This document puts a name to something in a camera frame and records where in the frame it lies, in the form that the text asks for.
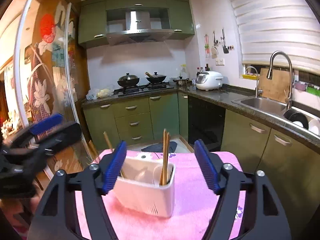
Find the wooden chopstick single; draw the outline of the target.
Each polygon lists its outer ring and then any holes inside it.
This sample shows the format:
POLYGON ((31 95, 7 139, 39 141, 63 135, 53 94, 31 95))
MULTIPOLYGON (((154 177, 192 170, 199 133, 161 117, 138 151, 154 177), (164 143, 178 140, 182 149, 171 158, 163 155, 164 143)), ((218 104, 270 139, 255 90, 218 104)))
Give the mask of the wooden chopstick single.
MULTIPOLYGON (((105 141, 106 141, 106 143, 107 143, 108 148, 109 148, 110 150, 114 150, 114 148, 113 148, 113 146, 112 146, 112 144, 111 144, 111 142, 110 142, 110 139, 109 139, 109 137, 108 137, 108 135, 107 135, 107 132, 104 131, 104 132, 103 132, 103 135, 104 135, 104 138, 105 138, 105 141)), ((124 173, 124 171, 123 171, 122 168, 120 169, 120 176, 123 177, 123 178, 125 178, 125 173, 124 173)))

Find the clear plastic spoon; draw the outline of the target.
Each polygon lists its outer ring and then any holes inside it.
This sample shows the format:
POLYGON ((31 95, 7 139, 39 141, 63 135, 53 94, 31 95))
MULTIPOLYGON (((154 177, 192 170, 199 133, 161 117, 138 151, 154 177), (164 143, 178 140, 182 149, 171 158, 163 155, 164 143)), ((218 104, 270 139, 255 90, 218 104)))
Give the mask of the clear plastic spoon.
POLYGON ((141 170, 136 176, 135 176, 135 181, 141 182, 141 183, 148 183, 148 175, 147 175, 147 170, 143 169, 141 170))

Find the wooden chopstick pair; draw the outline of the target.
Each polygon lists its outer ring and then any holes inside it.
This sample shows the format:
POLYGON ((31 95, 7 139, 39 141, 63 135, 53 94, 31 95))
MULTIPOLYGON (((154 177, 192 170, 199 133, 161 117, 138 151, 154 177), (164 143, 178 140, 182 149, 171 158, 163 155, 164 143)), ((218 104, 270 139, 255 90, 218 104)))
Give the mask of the wooden chopstick pair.
POLYGON ((168 172, 168 158, 169 158, 169 146, 170 146, 170 133, 167 131, 167 172, 168 172))
POLYGON ((162 165, 162 172, 161 172, 161 180, 160 185, 167 184, 167 130, 163 130, 163 165, 162 165))

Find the white plastic spoon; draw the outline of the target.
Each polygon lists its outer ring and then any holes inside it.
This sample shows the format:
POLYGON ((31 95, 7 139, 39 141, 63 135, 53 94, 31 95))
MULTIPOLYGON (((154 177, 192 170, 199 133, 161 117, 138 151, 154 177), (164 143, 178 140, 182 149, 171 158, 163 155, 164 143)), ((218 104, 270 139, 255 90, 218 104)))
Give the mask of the white plastic spoon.
POLYGON ((162 170, 163 165, 159 164, 153 169, 152 173, 152 182, 155 186, 161 186, 162 185, 162 170))

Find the steel kitchen faucet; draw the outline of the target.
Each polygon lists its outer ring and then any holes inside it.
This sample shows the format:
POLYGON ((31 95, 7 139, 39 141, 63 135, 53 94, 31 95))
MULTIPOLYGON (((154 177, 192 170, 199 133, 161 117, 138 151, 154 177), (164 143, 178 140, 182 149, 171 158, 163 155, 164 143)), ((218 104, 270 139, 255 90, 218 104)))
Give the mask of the steel kitchen faucet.
POLYGON ((292 106, 292 87, 294 71, 290 57, 281 50, 273 52, 270 57, 270 66, 266 78, 271 82, 268 98, 286 103, 286 110, 292 106), (289 70, 277 70, 274 68, 274 61, 277 56, 283 56, 288 63, 289 70))

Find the glass sliding door floral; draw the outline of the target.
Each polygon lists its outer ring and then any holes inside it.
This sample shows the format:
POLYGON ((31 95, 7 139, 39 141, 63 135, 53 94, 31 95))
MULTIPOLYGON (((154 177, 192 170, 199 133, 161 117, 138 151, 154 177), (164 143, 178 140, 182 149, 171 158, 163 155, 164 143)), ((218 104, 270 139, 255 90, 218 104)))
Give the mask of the glass sliding door floral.
POLYGON ((81 0, 26 0, 18 21, 13 78, 23 125, 60 113, 81 124, 89 90, 87 54, 78 43, 81 0))

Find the pink floral tablecloth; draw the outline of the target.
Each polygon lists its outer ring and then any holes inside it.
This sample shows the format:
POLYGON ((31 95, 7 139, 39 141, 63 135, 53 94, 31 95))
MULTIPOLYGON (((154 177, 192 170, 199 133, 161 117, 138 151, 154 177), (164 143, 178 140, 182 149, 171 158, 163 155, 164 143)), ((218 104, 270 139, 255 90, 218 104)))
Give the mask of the pink floral tablecloth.
POLYGON ((113 192, 103 196, 119 239, 201 239, 219 197, 208 190, 195 155, 173 153, 176 165, 175 206, 170 218, 146 215, 123 207, 113 192))

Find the white plastic utensil holder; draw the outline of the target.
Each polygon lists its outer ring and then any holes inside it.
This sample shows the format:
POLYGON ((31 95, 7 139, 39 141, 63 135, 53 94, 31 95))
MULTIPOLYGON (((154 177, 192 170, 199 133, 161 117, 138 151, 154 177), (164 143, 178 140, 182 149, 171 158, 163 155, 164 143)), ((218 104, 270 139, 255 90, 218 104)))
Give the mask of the white plastic utensil holder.
POLYGON ((152 173, 159 164, 163 164, 161 159, 126 157, 122 166, 125 178, 118 177, 113 188, 114 194, 124 207, 157 217, 172 216, 175 205, 176 166, 168 163, 167 185, 155 186, 152 173), (148 183, 135 181, 135 176, 143 169, 147 170, 148 183))

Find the black wok right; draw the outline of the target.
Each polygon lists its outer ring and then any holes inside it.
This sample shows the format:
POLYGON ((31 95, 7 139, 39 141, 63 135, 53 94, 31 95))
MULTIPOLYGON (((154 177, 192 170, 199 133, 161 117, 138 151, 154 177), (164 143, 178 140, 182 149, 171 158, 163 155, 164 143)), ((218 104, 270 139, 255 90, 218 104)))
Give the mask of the black wok right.
POLYGON ((151 75, 149 72, 145 72, 146 79, 149 81, 149 83, 161 83, 165 80, 166 76, 162 74, 158 74, 157 72, 154 72, 153 75, 151 75))

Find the steel sink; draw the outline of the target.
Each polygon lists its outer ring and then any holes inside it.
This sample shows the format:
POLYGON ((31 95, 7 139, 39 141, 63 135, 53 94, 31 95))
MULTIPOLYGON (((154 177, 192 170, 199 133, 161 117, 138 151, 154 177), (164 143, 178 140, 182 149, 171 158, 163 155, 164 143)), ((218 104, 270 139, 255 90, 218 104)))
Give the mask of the steel sink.
POLYGON ((285 103, 255 96, 236 99, 232 102, 291 124, 319 138, 319 113, 316 110, 297 106, 288 108, 285 103))

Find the steel range hood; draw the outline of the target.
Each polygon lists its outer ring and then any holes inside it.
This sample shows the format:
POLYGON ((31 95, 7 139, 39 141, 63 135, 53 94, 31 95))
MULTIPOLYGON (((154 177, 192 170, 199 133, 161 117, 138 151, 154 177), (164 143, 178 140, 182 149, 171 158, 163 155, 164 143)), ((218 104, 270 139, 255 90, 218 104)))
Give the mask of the steel range hood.
POLYGON ((106 15, 106 38, 112 46, 163 42, 174 34, 165 8, 115 9, 106 15))

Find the small black pot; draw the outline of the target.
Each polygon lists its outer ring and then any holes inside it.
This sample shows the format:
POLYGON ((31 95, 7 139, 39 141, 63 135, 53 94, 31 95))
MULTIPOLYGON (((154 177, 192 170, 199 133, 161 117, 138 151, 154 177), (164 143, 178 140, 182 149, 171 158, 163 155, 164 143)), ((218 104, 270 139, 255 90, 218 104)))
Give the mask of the small black pot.
POLYGON ((189 78, 183 78, 182 76, 179 76, 177 79, 172 80, 177 86, 186 86, 189 82, 189 78))

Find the wooden cutting board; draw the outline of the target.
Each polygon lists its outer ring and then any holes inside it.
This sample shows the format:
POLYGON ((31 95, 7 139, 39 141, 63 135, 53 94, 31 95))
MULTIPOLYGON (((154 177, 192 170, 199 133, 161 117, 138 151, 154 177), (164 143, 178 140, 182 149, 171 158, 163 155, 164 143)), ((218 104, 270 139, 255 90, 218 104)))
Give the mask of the wooden cutting board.
POLYGON ((267 76, 268 68, 261 68, 258 89, 263 92, 260 96, 286 103, 290 90, 290 73, 284 70, 273 70, 272 79, 267 76))

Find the white rice cooker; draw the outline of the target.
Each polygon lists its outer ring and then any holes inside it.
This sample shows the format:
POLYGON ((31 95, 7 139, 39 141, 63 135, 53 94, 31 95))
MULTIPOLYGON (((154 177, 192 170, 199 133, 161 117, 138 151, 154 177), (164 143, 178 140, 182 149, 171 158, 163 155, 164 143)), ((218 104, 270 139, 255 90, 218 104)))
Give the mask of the white rice cooker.
POLYGON ((223 85, 223 75, 219 72, 201 72, 196 79, 196 88, 199 90, 220 89, 223 85))

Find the white window blind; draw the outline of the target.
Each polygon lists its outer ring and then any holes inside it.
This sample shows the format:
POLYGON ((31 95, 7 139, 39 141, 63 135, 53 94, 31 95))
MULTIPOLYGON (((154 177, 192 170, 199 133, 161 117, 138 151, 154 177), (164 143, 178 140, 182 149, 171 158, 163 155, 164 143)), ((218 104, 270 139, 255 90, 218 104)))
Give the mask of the white window blind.
POLYGON ((268 65, 276 50, 293 68, 319 74, 319 22, 305 0, 230 0, 242 62, 268 65))

